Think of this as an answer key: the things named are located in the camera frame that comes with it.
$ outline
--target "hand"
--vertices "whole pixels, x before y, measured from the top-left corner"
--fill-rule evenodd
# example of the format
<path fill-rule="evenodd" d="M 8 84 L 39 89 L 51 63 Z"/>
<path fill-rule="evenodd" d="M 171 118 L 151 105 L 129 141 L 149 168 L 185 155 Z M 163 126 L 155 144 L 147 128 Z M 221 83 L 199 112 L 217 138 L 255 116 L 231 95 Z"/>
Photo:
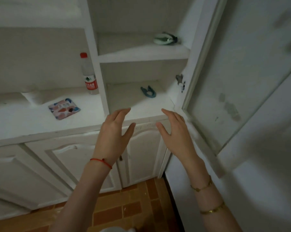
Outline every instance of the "hand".
<path fill-rule="evenodd" d="M 171 124 L 171 134 L 169 135 L 161 122 L 156 126 L 163 137 L 167 148 L 178 157 L 183 165 L 196 158 L 197 154 L 193 141 L 188 132 L 184 118 L 176 112 L 162 109 L 162 112 L 168 116 Z"/>
<path fill-rule="evenodd" d="M 122 155 L 136 126 L 136 123 L 132 123 L 122 136 L 123 121 L 129 111 L 130 108 L 120 109 L 107 116 L 100 129 L 93 158 L 104 158 L 112 166 Z"/>

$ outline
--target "gold chain bracelet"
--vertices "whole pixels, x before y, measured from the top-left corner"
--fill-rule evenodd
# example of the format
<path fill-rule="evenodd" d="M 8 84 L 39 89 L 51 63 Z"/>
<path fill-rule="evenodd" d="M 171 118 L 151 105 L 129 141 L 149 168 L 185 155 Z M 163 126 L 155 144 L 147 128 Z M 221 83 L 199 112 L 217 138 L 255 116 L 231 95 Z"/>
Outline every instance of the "gold chain bracelet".
<path fill-rule="evenodd" d="M 209 211 L 200 211 L 201 214 L 207 215 L 210 213 L 216 213 L 217 211 L 221 210 L 225 206 L 225 202 L 223 202 L 220 206 L 216 207 L 215 209 Z"/>
<path fill-rule="evenodd" d="M 191 187 L 192 187 L 195 191 L 199 192 L 199 191 L 201 191 L 201 190 L 203 190 L 203 189 L 205 189 L 205 188 L 211 186 L 211 185 L 212 185 L 212 179 L 211 179 L 211 176 L 210 176 L 210 175 L 209 175 L 209 177 L 210 177 L 209 183 L 208 183 L 205 187 L 200 188 L 200 189 L 199 189 L 199 188 L 194 188 L 192 185 L 191 185 Z"/>

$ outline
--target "orange tile floor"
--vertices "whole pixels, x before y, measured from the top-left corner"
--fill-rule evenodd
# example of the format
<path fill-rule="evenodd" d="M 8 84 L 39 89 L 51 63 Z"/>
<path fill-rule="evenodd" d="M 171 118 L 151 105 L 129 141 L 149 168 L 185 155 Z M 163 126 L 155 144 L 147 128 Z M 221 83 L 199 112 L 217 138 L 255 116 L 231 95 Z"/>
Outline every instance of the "orange tile floor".
<path fill-rule="evenodd" d="M 65 205 L 59 203 L 0 221 L 0 232 L 47 232 Z M 142 232 L 178 232 L 179 226 L 164 179 L 145 182 L 99 195 L 87 232 L 119 226 Z"/>

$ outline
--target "left hand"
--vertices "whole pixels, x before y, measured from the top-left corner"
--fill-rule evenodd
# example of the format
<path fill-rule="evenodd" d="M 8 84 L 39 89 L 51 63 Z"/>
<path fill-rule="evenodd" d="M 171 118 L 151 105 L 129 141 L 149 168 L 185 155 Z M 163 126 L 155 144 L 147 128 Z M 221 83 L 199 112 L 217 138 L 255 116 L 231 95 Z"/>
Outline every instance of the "left hand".
<path fill-rule="evenodd" d="M 122 136 L 123 121 L 129 111 L 130 108 L 120 109 L 107 116 L 100 129 L 93 158 L 104 158 L 112 166 L 123 154 L 136 126 L 132 123 Z"/>

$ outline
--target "right hand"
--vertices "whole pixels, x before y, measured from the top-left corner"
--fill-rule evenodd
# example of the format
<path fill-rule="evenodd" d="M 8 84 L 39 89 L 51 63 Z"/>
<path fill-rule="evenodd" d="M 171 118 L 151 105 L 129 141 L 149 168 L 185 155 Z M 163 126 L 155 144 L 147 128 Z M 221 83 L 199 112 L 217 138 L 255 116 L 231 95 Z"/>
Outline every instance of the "right hand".
<path fill-rule="evenodd" d="M 161 122 L 157 122 L 156 127 L 163 137 L 167 148 L 185 165 L 192 159 L 195 159 L 197 153 L 184 118 L 176 112 L 165 109 L 162 109 L 162 112 L 168 116 L 171 124 L 171 134 L 167 133 Z"/>

